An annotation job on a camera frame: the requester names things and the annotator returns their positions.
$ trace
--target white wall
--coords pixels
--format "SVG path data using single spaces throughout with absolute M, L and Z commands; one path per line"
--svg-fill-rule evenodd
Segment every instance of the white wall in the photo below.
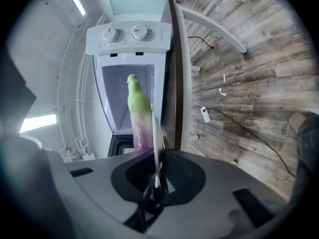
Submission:
M 89 11 L 85 17 L 101 15 L 96 0 L 80 1 Z M 82 20 L 72 0 L 34 0 L 12 31 L 9 52 L 27 86 L 37 96 L 27 118 L 57 113 L 60 68 L 71 36 L 81 27 Z M 80 54 L 77 60 L 81 60 L 85 38 L 75 49 Z M 58 124 L 23 134 L 36 137 L 45 148 L 59 151 L 65 147 Z
M 105 118 L 94 82 L 92 63 L 86 78 L 85 89 L 85 125 L 90 150 L 96 158 L 105 158 L 108 155 L 112 132 Z

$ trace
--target washer control panel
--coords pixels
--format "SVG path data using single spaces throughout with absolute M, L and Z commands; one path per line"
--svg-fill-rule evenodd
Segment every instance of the washer control panel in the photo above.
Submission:
M 122 52 L 165 53 L 170 50 L 171 24 L 156 21 L 121 21 L 87 30 L 86 54 Z

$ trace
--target washing machine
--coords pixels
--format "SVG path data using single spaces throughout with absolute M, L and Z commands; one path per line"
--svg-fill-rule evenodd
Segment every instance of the washing machine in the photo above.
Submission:
M 137 76 L 160 121 L 170 43 L 171 24 L 163 22 L 111 22 L 87 30 L 86 53 L 92 55 L 99 98 L 115 136 L 112 140 L 133 134 L 127 101 L 130 74 Z

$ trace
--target gray plastic surface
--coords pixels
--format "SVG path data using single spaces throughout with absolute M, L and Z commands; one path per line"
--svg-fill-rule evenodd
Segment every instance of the gray plastic surface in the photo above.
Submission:
M 65 165 L 69 171 L 84 167 L 93 169 L 92 173 L 75 177 L 74 180 L 97 206 L 123 223 L 135 213 L 138 204 L 124 200 L 115 191 L 111 183 L 111 173 L 119 164 L 132 159 L 135 155 L 135 153 L 130 153 L 98 160 L 67 163 Z
M 260 201 L 276 206 L 286 204 L 279 195 L 236 166 L 186 152 L 179 155 L 199 164 L 206 173 L 206 184 L 195 198 L 185 205 L 165 207 L 146 234 L 158 238 L 203 238 L 227 236 L 240 226 L 253 230 L 249 219 L 232 195 L 247 187 Z
M 116 164 L 118 164 L 118 162 L 124 162 L 124 160 L 133 158 L 135 155 L 138 154 L 134 152 L 127 155 L 123 155 L 122 159 L 116 160 L 115 158 L 111 157 L 107 158 L 107 160 L 108 162 L 110 162 L 110 164 L 116 167 Z M 86 185 L 86 183 L 79 184 L 79 181 L 81 181 L 81 179 L 75 180 L 71 176 L 69 170 L 63 163 L 62 158 L 58 153 L 53 151 L 47 151 L 47 156 L 49 158 L 50 169 L 52 177 L 54 179 L 55 186 L 67 212 L 69 213 L 74 223 L 77 238 L 152 238 L 150 236 L 143 235 L 119 222 L 119 220 L 124 220 L 126 217 L 129 217 L 134 212 L 135 207 L 137 207 L 137 204 L 126 203 L 127 201 L 123 200 L 120 196 L 114 194 L 114 192 L 110 188 L 110 194 L 109 196 L 106 196 L 106 203 L 108 204 L 104 206 L 98 206 L 95 202 L 94 197 L 92 198 L 92 194 L 86 195 L 82 188 L 80 188 L 80 185 Z M 95 161 L 97 163 L 103 163 L 103 159 Z M 72 163 L 68 164 L 68 168 L 70 170 L 73 170 L 73 168 L 87 167 L 86 162 L 91 163 L 91 161 Z M 96 167 L 92 166 L 92 164 L 90 166 L 93 170 L 96 169 Z

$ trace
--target black cable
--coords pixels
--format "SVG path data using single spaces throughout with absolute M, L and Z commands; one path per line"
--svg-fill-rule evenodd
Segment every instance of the black cable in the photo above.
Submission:
M 223 114 L 225 117 L 231 119 L 234 123 L 236 123 L 237 125 L 241 126 L 244 130 L 246 130 L 247 132 L 249 132 L 250 134 L 252 134 L 253 136 L 255 136 L 258 140 L 260 140 L 260 141 L 262 141 L 264 144 L 266 144 L 273 152 L 275 152 L 275 153 L 279 156 L 279 158 L 280 158 L 281 162 L 284 164 L 285 169 L 287 170 L 287 172 L 290 173 L 290 174 L 294 177 L 294 174 L 289 170 L 288 166 L 286 165 L 286 163 L 285 163 L 284 160 L 282 159 L 281 155 L 280 155 L 275 149 L 273 149 L 266 141 L 260 139 L 255 133 L 253 133 L 252 131 L 248 130 L 248 129 L 245 128 L 243 125 L 241 125 L 241 124 L 238 123 L 236 120 L 234 120 L 232 117 L 226 115 L 225 113 L 221 112 L 220 110 L 215 109 L 215 108 L 206 108 L 206 110 L 213 110 L 213 111 L 216 111 L 216 112 L 218 112 L 218 113 Z
M 199 39 L 201 39 L 204 43 L 206 43 L 207 46 L 208 46 L 211 50 L 215 50 L 215 47 L 210 46 L 207 42 L 205 42 L 205 40 L 204 40 L 203 38 L 201 38 L 201 37 L 199 37 L 199 36 L 188 36 L 188 38 L 199 38 Z

